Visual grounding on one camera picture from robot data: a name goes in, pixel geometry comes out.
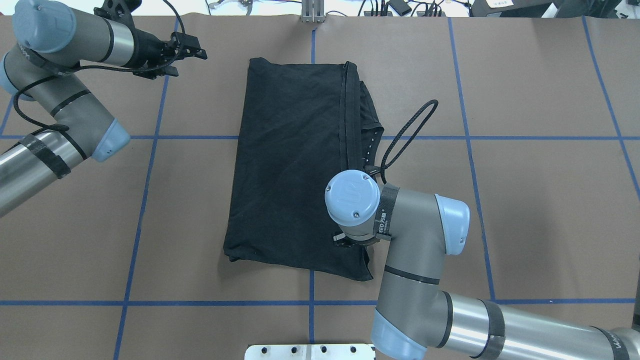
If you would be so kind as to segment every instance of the electrical cable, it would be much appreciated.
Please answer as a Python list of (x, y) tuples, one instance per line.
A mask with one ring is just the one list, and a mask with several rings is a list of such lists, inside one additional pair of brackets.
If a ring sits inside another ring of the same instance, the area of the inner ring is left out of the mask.
[[(184, 29), (184, 24), (182, 23), (182, 18), (180, 17), (180, 14), (178, 14), (178, 11), (173, 7), (173, 5), (171, 5), (171, 3), (169, 3), (168, 0), (163, 0), (163, 2), (165, 4), (167, 4), (171, 10), (173, 11), (173, 13), (175, 14), (176, 19), (178, 20), (178, 23), (180, 24), (180, 30), (182, 31), (183, 34), (186, 34), (185, 29)], [(178, 58), (178, 55), (180, 54), (180, 50), (181, 50), (182, 44), (179, 44), (176, 49), (175, 49), (175, 55), (173, 56), (172, 59), (170, 59), (168, 62), (162, 64), (162, 65), (158, 65), (155, 67), (151, 67), (151, 68), (138, 68), (138, 69), (124, 69), (124, 68), (120, 68), (120, 67), (109, 67), (109, 66), (102, 66), (102, 65), (86, 65), (86, 66), (80, 66), (77, 68), (74, 68), (74, 72), (78, 72), (80, 70), (88, 70), (88, 69), (100, 69), (100, 70), (110, 70), (110, 71), (117, 71), (117, 72), (150, 72), (150, 71), (156, 71), (156, 70), (160, 70), (164, 67), (167, 67), (171, 64), (173, 64), (175, 62), (175, 60)], [(47, 125), (44, 124), (42, 122), (39, 122), (35, 119), (32, 119), (31, 117), (27, 116), (21, 109), (20, 109), (20, 105), (19, 105), (19, 100), (20, 100), (20, 95), (24, 94), (25, 92), (31, 90), (32, 88), (42, 84), (42, 83), (46, 83), (48, 81), (51, 81), (53, 79), (57, 79), (59, 76), (56, 75), (52, 75), (52, 76), (47, 76), (46, 78), (42, 78), (38, 81), (34, 81), (31, 84), (21, 88), (14, 96), (13, 96), (13, 109), (15, 110), (15, 112), (20, 115), (20, 117), (22, 117), (24, 120), (27, 120), (28, 122), (34, 124), (34, 125), (38, 125), (41, 127), (40, 130), (38, 130), (37, 132), (42, 132), (43, 129), (45, 130), (55, 130), (55, 131), (68, 131), (69, 128), (68, 126), (65, 125), (59, 125), (59, 124), (53, 124), (53, 125)]]
[(330, 13), (339, 13), (342, 16), (349, 17), (349, 15), (345, 15), (345, 13), (339, 12), (338, 10), (331, 10), (330, 12), (327, 12), (326, 15), (329, 15)]
[(360, 9), (358, 10), (358, 16), (360, 16), (360, 13), (362, 13), (362, 8), (364, 7), (364, 4), (367, 2), (367, 0), (362, 0), (362, 4), (360, 4)]
[(409, 1), (410, 3), (418, 3), (418, 5), (415, 6), (415, 8), (413, 8), (413, 11), (411, 12), (411, 15), (409, 15), (410, 17), (413, 16), (413, 14), (418, 10), (418, 7), (420, 7), (420, 5), (424, 4), (425, 5), (425, 9), (424, 9), (424, 13), (427, 14), (427, 11), (429, 10), (429, 3), (425, 3), (424, 1)]
[[(398, 153), (394, 156), (394, 158), (391, 159), (391, 161), (389, 161), (389, 163), (387, 164), (387, 158), (389, 157), (391, 150), (393, 150), (393, 148), (398, 143), (398, 140), (402, 138), (402, 135), (404, 134), (404, 132), (411, 126), (411, 124), (413, 124), (415, 119), (417, 119), (422, 114), (422, 112), (424, 112), (424, 110), (431, 105), (433, 105), (433, 107), (431, 107), (431, 110), (429, 111), (429, 113), (424, 117), (424, 119), (422, 119), (422, 122), (420, 123), (418, 128), (413, 132), (413, 134), (409, 137), (406, 143), (404, 143), (404, 145), (398, 151)], [(409, 121), (406, 122), (406, 124), (402, 127), (402, 129), (398, 131), (398, 134), (391, 141), (391, 144), (387, 148), (387, 151), (385, 151), (385, 155), (382, 157), (382, 162), (380, 163), (380, 180), (382, 180), (383, 184), (387, 183), (387, 178), (385, 177), (385, 170), (390, 168), (391, 165), (393, 165), (393, 163), (396, 162), (398, 157), (402, 155), (403, 151), (407, 148), (407, 146), (409, 146), (409, 144), (411, 144), (413, 139), (415, 139), (415, 137), (418, 135), (418, 132), (420, 132), (424, 124), (427, 123), (427, 121), (431, 118), (431, 116), (433, 115), (433, 113), (436, 111), (437, 108), (438, 108), (438, 101), (436, 99), (428, 101), (426, 104), (422, 105), (422, 107), (411, 117), (411, 119), (409, 119)]]

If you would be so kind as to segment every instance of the blue tape line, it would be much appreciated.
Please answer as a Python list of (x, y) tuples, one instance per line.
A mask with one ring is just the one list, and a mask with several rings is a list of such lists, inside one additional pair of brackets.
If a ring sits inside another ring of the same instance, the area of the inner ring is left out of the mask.
[[(178, 30), (178, 18), (175, 19), (173, 30)], [(122, 304), (122, 314), (120, 315), (120, 325), (118, 326), (118, 336), (116, 337), (116, 346), (113, 351), (113, 360), (118, 360), (120, 357), (120, 346), (122, 345), (122, 334), (124, 333), (124, 325), (127, 320), (127, 306), (129, 303), (129, 296), (131, 295), (131, 284), (133, 283), (133, 273), (136, 268), (136, 259), (138, 258), (138, 247), (140, 246), (140, 235), (142, 233), (142, 220), (147, 209), (147, 197), (149, 194), (149, 182), (151, 180), (151, 172), (154, 167), (154, 160), (156, 158), (156, 149), (158, 144), (158, 136), (160, 135), (160, 126), (162, 124), (162, 115), (164, 112), (164, 101), (166, 100), (166, 89), (169, 85), (169, 77), (164, 77), (164, 85), (162, 89), (162, 96), (160, 98), (160, 107), (158, 109), (158, 117), (156, 120), (156, 130), (154, 131), (154, 142), (151, 146), (151, 155), (149, 156), (149, 166), (147, 168), (147, 178), (145, 180), (145, 189), (142, 193), (142, 204), (140, 205), (140, 214), (138, 215), (138, 226), (136, 228), (136, 238), (133, 242), (133, 251), (131, 254), (131, 263), (129, 264), (129, 275), (127, 276), (127, 287), (124, 293), (124, 303)]]
[(129, 301), (129, 306), (308, 306), (306, 300)]
[(0, 306), (122, 306), (108, 300), (0, 300)]
[[(316, 63), (316, 30), (317, 27), (311, 31), (311, 63)], [(316, 325), (314, 320), (315, 316), (315, 307), (314, 300), (316, 297), (316, 272), (313, 270), (309, 270), (309, 343), (313, 344), (316, 342), (316, 334), (315, 328)]]
[(480, 228), (482, 229), (482, 243), (484, 247), (484, 264), (486, 266), (486, 277), (489, 284), (489, 296), (495, 299), (495, 290), (493, 289), (493, 275), (491, 271), (491, 260), (489, 259), (489, 246), (486, 243), (486, 232), (484, 230), (484, 218), (482, 215), (482, 205), (480, 204), (480, 193), (478, 191), (478, 183), (476, 178), (476, 166), (474, 164), (473, 151), (471, 148), (471, 137), (469, 135), (469, 124), (467, 122), (467, 111), (465, 108), (465, 99), (462, 94), (462, 82), (460, 81), (460, 67), (458, 66), (458, 55), (456, 53), (456, 41), (453, 35), (453, 23), (451, 18), (447, 18), (449, 23), (449, 37), (451, 38), (451, 52), (453, 53), (453, 65), (456, 70), (456, 82), (458, 83), (458, 96), (460, 97), (460, 110), (462, 112), (462, 123), (465, 126), (465, 138), (467, 141), (467, 152), (469, 156), (469, 166), (471, 167), (471, 180), (474, 185), (474, 194), (476, 195), (476, 208), (480, 219)]
[[(21, 139), (22, 135), (0, 135), (0, 139)], [(153, 140), (154, 135), (131, 135), (133, 140)], [(238, 140), (237, 135), (158, 135), (158, 140)], [(382, 140), (393, 140), (394, 136), (382, 136)], [(409, 136), (400, 137), (401, 140), (408, 140)], [(416, 140), (466, 140), (466, 136), (459, 135), (433, 135), (416, 136)], [(581, 140), (581, 141), (618, 141), (617, 136), (492, 136), (492, 135), (471, 135), (471, 140)], [(640, 140), (640, 136), (622, 136), (625, 141)]]
[(607, 92), (607, 88), (604, 85), (604, 80), (602, 79), (602, 74), (600, 73), (600, 67), (598, 66), (598, 62), (596, 60), (596, 54), (593, 51), (593, 44), (591, 43), (591, 35), (589, 34), (589, 26), (587, 25), (587, 18), (585, 16), (582, 16), (582, 25), (584, 26), (584, 34), (587, 36), (587, 45), (589, 46), (589, 52), (591, 53), (593, 66), (596, 69), (596, 75), (598, 76), (598, 81), (600, 82), (600, 87), (602, 88), (604, 99), (607, 102), (607, 107), (609, 109), (609, 114), (611, 114), (611, 120), (613, 121), (613, 126), (616, 128), (616, 134), (618, 135), (618, 140), (620, 141), (620, 147), (622, 148), (622, 153), (624, 154), (625, 161), (627, 162), (627, 168), (629, 169), (629, 174), (631, 175), (631, 181), (633, 182), (634, 187), (636, 188), (636, 195), (638, 197), (638, 200), (640, 200), (640, 186), (638, 186), (636, 173), (634, 172), (633, 165), (631, 165), (631, 159), (629, 158), (629, 153), (627, 152), (627, 147), (625, 146), (625, 142), (622, 139), (622, 133), (620, 132), (620, 126), (618, 125), (616, 114), (613, 112), (613, 106), (611, 106), (609, 93)]
[(316, 272), (309, 270), (309, 343), (316, 343), (315, 335), (315, 294)]
[(633, 304), (635, 299), (499, 299), (493, 300), (500, 305), (536, 305), (536, 304)]
[(316, 63), (316, 30), (317, 28), (311, 31), (311, 63)]
[(238, 140), (237, 135), (160, 135), (160, 140)]
[(375, 306), (376, 300), (316, 300), (316, 306)]
[(6, 127), (6, 122), (9, 120), (9, 114), (11, 113), (11, 105), (13, 104), (13, 97), (9, 100), (9, 104), (6, 106), (6, 110), (4, 111), (4, 117), (2, 119), (2, 124), (0, 124), (0, 135), (4, 133), (4, 128)]
[[(496, 299), (501, 305), (537, 305), (537, 304), (633, 304), (633, 298), (606, 299)], [(112, 300), (0, 300), (0, 306), (122, 306), (124, 301)], [(375, 306), (375, 300), (315, 300), (314, 306)], [(308, 306), (307, 300), (140, 300), (128, 301), (128, 307), (225, 307), (225, 306)]]

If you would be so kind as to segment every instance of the metal plate with holes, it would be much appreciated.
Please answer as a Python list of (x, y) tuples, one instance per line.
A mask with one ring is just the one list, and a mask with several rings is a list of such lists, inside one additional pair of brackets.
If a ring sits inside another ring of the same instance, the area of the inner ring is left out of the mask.
[(244, 360), (375, 360), (375, 349), (370, 344), (252, 345)]

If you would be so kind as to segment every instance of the light blue joint cap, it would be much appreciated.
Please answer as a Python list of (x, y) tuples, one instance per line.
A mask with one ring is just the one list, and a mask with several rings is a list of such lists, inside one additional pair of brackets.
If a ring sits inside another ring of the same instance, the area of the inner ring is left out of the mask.
[(341, 226), (358, 226), (371, 218), (380, 202), (380, 188), (371, 176), (345, 170), (331, 179), (324, 192), (329, 216)]
[(39, 53), (55, 53), (76, 34), (76, 15), (57, 1), (20, 0), (13, 14), (13, 32), (20, 45)]
[(436, 195), (447, 255), (459, 255), (469, 234), (469, 207), (460, 200)]
[(111, 126), (109, 126), (107, 132), (104, 133), (102, 140), (100, 140), (98, 147), (95, 148), (91, 157), (98, 162), (103, 162), (125, 147), (125, 145), (129, 143), (129, 140), (131, 140), (131, 136), (124, 127), (120, 125), (118, 119), (113, 119)]
[[(6, 74), (6, 69), (4, 68), (4, 58), (6, 58), (6, 54), (4, 54), (2, 60), (0, 60), (0, 86), (9, 94), (15, 95), (18, 93), (18, 89), (16, 89), (11, 80), (9, 80), (9, 75)], [(34, 98), (26, 94), (20, 95), (20, 99), (35, 101)]]
[(376, 349), (397, 360), (422, 360), (427, 348), (393, 326), (376, 309), (373, 318), (371, 341)]

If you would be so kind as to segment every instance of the folded black shirt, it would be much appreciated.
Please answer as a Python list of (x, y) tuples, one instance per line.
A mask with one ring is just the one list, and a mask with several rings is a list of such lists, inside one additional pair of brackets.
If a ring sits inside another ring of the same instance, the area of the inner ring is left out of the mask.
[(324, 189), (340, 171), (373, 165), (383, 128), (355, 64), (250, 60), (224, 251), (372, 279), (360, 246), (337, 247)]

